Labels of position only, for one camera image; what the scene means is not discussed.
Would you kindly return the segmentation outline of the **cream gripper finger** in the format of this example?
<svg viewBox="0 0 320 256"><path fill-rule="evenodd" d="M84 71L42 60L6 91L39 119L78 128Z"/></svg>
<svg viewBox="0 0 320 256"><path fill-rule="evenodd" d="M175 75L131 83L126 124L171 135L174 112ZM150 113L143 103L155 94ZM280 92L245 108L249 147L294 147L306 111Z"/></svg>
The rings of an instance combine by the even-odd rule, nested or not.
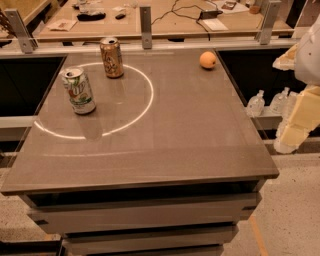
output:
<svg viewBox="0 0 320 256"><path fill-rule="evenodd" d="M273 62L272 67L283 71L294 70L297 49L297 44L290 47L284 54Z"/></svg>
<svg viewBox="0 0 320 256"><path fill-rule="evenodd" d="M274 149L281 154L292 153L319 125L320 87L307 85L299 94L291 92L276 132Z"/></svg>

